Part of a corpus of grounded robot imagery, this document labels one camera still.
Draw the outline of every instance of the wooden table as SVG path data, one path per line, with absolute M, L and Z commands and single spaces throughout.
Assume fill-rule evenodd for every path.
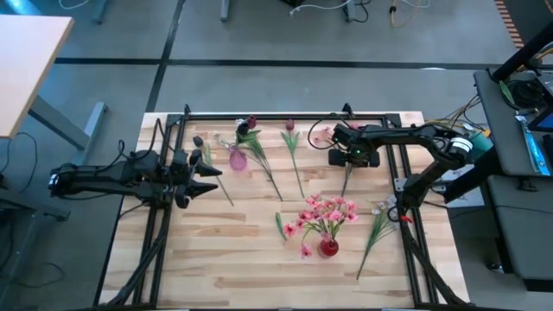
M 29 114 L 83 150 L 82 162 L 105 104 L 96 104 L 82 130 L 37 96 L 72 26 L 71 17 L 0 15 L 0 138 L 13 138 Z
M 145 115 L 137 149 L 148 148 L 156 119 L 159 117 L 164 123 L 166 116 L 165 113 Z M 423 123 L 421 112 L 402 112 L 401 117 L 404 126 Z M 329 167 L 327 153 L 307 145 L 307 131 L 312 123 L 296 121 L 295 130 L 301 133 L 296 164 L 301 172 L 303 190 L 306 195 L 339 195 L 345 169 Z M 323 122 L 315 128 L 315 133 L 335 124 L 335 121 Z M 283 221 L 287 222 L 307 207 L 297 186 L 288 149 L 280 136 L 284 131 L 284 121 L 259 122 L 257 128 L 262 130 L 259 140 L 269 157 L 284 202 L 279 201 L 264 171 L 256 163 L 250 162 L 243 172 L 230 169 L 228 151 L 216 143 L 214 134 L 232 140 L 233 121 L 187 122 L 185 150 L 194 148 L 192 137 L 196 135 L 210 144 L 213 165 L 223 171 L 220 179 L 235 206 L 229 204 L 220 189 L 192 200 L 188 209 L 174 205 L 158 307 L 412 307 L 399 231 L 376 244 L 361 278 L 355 279 L 374 220 L 371 210 L 392 193 L 385 149 L 380 150 L 379 168 L 356 168 L 353 171 L 345 197 L 360 204 L 359 220 L 340 230 L 337 237 L 339 253 L 329 259 L 320 258 L 316 253 L 302 259 L 299 254 L 301 236 L 283 242 L 275 224 L 276 212 L 281 213 Z M 161 140 L 158 139 L 155 149 L 160 147 Z M 414 172 L 424 170 L 431 162 L 431 156 L 421 147 L 409 147 L 408 152 Z M 196 180 L 216 182 L 213 177 L 198 177 Z M 429 195 L 427 200 L 438 201 L 438 198 Z M 126 198 L 122 210 L 137 203 L 134 198 Z M 432 263 L 454 292 L 468 301 L 447 211 L 424 205 L 421 213 Z M 136 268 L 147 217 L 148 208 L 143 208 L 119 220 L 100 302 L 109 301 Z M 316 249 L 320 238 L 311 235 L 307 241 Z M 424 291 L 420 266 L 417 274 Z M 150 277 L 151 272 L 146 277 L 145 301 Z

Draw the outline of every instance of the wooden tabletop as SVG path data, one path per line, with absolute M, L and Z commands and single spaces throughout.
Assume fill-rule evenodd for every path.
M 421 112 L 402 113 L 404 126 L 421 124 Z M 163 123 L 166 113 L 146 114 L 137 149 L 147 149 L 156 118 Z M 308 194 L 340 195 L 345 169 L 330 167 L 327 153 L 308 146 L 306 137 L 312 121 L 296 121 L 300 142 L 296 164 L 303 190 Z M 323 122 L 315 133 L 335 121 Z M 228 150 L 216 143 L 214 134 L 227 140 L 234 138 L 234 121 L 187 122 L 184 148 L 192 150 L 192 137 L 199 135 L 209 143 L 214 167 L 234 201 L 231 206 L 221 189 L 204 194 L 190 202 L 188 209 L 173 207 L 165 254 L 160 308 L 408 308 L 413 306 L 409 277 L 405 266 L 401 234 L 395 231 L 371 250 L 361 278 L 355 274 L 361 263 L 377 202 L 392 193 L 391 176 L 385 149 L 380 150 L 379 168 L 356 168 L 348 183 L 345 197 L 360 205 L 359 220 L 343 225 L 337 236 L 338 254 L 323 259 L 316 253 L 302 259 L 301 236 L 284 242 L 275 223 L 275 213 L 284 222 L 297 217 L 307 208 L 297 186 L 288 149 L 280 136 L 284 121 L 258 122 L 259 141 L 269 157 L 276 184 L 284 198 L 281 202 L 265 172 L 254 162 L 245 171 L 234 172 L 228 164 Z M 161 148 L 161 139 L 155 149 Z M 420 147 L 409 147 L 414 172 L 431 162 L 430 154 Z M 213 177 L 197 181 L 217 182 Z M 429 195 L 427 200 L 439 201 Z M 123 211 L 139 203 L 126 198 Z M 433 265 L 453 291 L 468 300 L 467 289 L 449 225 L 447 211 L 424 205 L 423 225 Z M 136 268 L 142 248 L 148 208 L 124 215 L 118 222 L 111 249 L 101 302 L 109 301 L 126 283 Z M 314 250 L 320 238 L 306 239 Z M 144 299 L 149 295 L 151 270 L 146 277 Z M 422 268 L 417 266 L 423 297 L 427 296 Z
M 0 137 L 13 137 L 73 26 L 71 17 L 0 15 Z

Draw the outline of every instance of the desk leg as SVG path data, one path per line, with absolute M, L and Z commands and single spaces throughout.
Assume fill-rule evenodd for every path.
M 349 3 L 347 3 L 346 10 L 347 10 L 347 22 L 353 22 L 355 20 L 355 0 L 352 0 Z
M 95 21 L 98 25 L 101 25 L 104 22 L 105 11 L 107 10 L 108 0 L 99 0 L 96 4 L 96 11 L 92 15 L 92 20 Z
M 221 21 L 226 22 L 228 19 L 228 6 L 231 0 L 221 0 Z
M 67 117 L 44 101 L 44 99 L 37 96 L 35 102 L 29 109 L 29 115 L 63 139 L 67 140 L 77 149 L 82 150 L 79 159 L 75 161 L 75 164 L 82 164 L 88 154 L 89 147 L 94 137 L 98 133 L 99 125 L 106 111 L 107 106 L 104 103 L 97 103 L 92 110 L 92 115 L 88 119 L 85 130 L 81 130 Z
M 29 209 L 37 212 L 44 213 L 48 216 L 55 217 L 60 221 L 65 221 L 69 217 L 69 209 L 63 207 L 52 207 L 40 203 L 34 203 L 27 200 L 21 194 L 15 193 L 13 191 L 0 188 L 0 202 L 5 203 L 4 208 L 8 209 Z
M 473 169 L 446 186 L 443 198 L 447 204 L 480 186 L 489 176 L 500 175 L 501 173 L 502 169 L 499 164 L 498 153 L 495 147 L 491 147 L 484 155 L 476 160 Z

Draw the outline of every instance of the red vase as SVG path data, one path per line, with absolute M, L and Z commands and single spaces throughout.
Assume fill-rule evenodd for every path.
M 336 241 L 325 241 L 322 240 L 319 244 L 319 255 L 323 258 L 329 258 L 338 252 L 339 246 L 338 242 Z

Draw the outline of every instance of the concrete floor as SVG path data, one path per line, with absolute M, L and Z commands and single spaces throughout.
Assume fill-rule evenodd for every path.
M 52 0 L 34 2 L 42 14 L 76 19 L 60 56 L 161 57 L 177 0 L 112 1 L 101 26 L 91 22 L 95 2 L 70 11 Z M 305 9 L 290 19 L 289 7 L 277 0 L 232 0 L 230 19 L 222 24 L 219 0 L 187 0 L 171 59 L 430 62 L 438 67 L 498 64 L 515 51 L 493 0 L 434 1 L 402 29 L 390 27 L 389 3 L 373 0 L 369 22 L 348 24 L 338 10 Z M 2 10 L 8 11 L 8 6 L 0 2 Z M 409 8 L 400 4 L 398 18 L 407 12 Z M 84 126 L 96 101 L 110 106 L 89 161 L 106 164 L 117 154 L 118 139 L 127 142 L 128 150 L 134 148 L 156 70 L 157 66 L 55 65 L 40 94 L 79 126 Z M 474 94 L 471 70 L 169 66 L 155 111 L 182 111 L 185 104 L 193 111 L 329 111 L 348 102 L 357 111 L 413 110 L 433 118 L 448 114 Z M 485 121 L 478 109 L 470 117 Z M 21 130 L 35 136 L 39 145 L 38 169 L 26 194 L 70 206 L 72 215 L 65 223 L 43 224 L 24 275 L 32 281 L 47 280 L 51 271 L 41 263 L 53 262 L 64 269 L 66 279 L 41 289 L 16 288 L 16 305 L 36 305 L 40 310 L 88 307 L 104 267 L 120 197 L 82 202 L 49 198 L 49 169 L 71 161 L 74 149 L 30 117 Z M 0 163 L 5 161 L 5 148 L 4 141 Z M 32 161 L 32 143 L 18 137 L 5 172 L 11 186 L 24 185 Z M 524 310 L 545 310 L 553 304 L 553 295 L 527 293 L 516 277 L 486 270 L 482 263 L 495 256 L 494 230 L 472 225 L 477 221 L 481 224 L 479 213 L 452 220 L 471 301 Z

